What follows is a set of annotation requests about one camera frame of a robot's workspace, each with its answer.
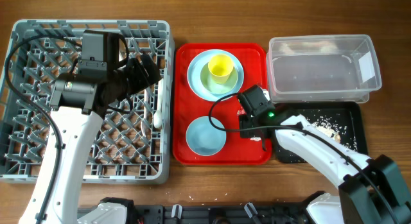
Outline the white tissue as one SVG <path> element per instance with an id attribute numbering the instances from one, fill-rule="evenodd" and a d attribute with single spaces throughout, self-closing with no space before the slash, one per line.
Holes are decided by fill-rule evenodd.
<path id="1" fill-rule="evenodd" d="M 251 140 L 251 141 L 259 142 L 259 141 L 261 141 L 262 139 L 261 139 L 260 137 L 252 137 L 252 138 L 250 138 L 250 140 Z"/>

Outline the white plastic fork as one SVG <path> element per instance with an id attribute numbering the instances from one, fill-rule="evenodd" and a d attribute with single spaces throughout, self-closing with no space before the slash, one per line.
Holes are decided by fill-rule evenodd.
<path id="1" fill-rule="evenodd" d="M 149 110 L 147 107 L 149 106 L 149 92 L 147 89 L 144 90 L 144 100 L 143 100 L 143 119 L 141 121 L 141 131 L 142 135 L 146 137 L 146 130 L 147 130 L 147 117 Z"/>

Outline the white plastic spoon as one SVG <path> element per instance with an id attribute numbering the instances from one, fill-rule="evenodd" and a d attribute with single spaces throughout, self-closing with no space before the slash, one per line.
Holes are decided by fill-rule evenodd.
<path id="1" fill-rule="evenodd" d="M 158 95 L 157 95 L 157 110 L 153 115 L 153 125 L 156 129 L 160 129 L 162 127 L 162 97 L 163 97 L 163 88 L 164 88 L 164 80 L 161 79 L 158 82 Z"/>

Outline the light blue bowl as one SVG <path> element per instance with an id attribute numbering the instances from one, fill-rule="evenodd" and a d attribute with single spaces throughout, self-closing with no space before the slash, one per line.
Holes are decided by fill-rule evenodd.
<path id="1" fill-rule="evenodd" d="M 207 116 L 196 118 L 186 130 L 186 142 L 189 149 L 204 157 L 215 155 L 221 151 L 226 139 L 226 132 L 215 128 Z"/>

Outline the food scraps rice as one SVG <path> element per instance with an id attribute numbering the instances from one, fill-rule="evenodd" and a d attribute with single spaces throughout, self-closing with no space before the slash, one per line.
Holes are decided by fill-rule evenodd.
<path id="1" fill-rule="evenodd" d="M 351 114 L 343 108 L 299 109 L 309 123 L 341 145 L 357 151 L 356 137 Z"/>

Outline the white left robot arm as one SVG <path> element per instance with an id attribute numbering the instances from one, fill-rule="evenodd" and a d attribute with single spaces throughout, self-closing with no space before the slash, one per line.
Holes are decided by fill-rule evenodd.
<path id="1" fill-rule="evenodd" d="M 32 104 L 51 130 L 31 200 L 19 223 L 77 223 L 89 152 L 111 104 L 129 101 L 161 79 L 148 55 L 120 59 L 120 47 L 126 45 L 119 33 L 84 31 L 80 57 L 53 84 L 51 111 Z"/>

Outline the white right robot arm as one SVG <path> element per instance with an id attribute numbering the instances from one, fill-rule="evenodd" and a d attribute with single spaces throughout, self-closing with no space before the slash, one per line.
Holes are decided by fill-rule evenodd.
<path id="1" fill-rule="evenodd" d="M 410 223 L 410 190 L 388 156 L 372 159 L 315 128 L 303 115 L 274 105 L 255 85 L 237 96 L 247 128 L 274 138 L 322 173 L 338 195 L 323 194 L 306 210 L 315 223 Z"/>

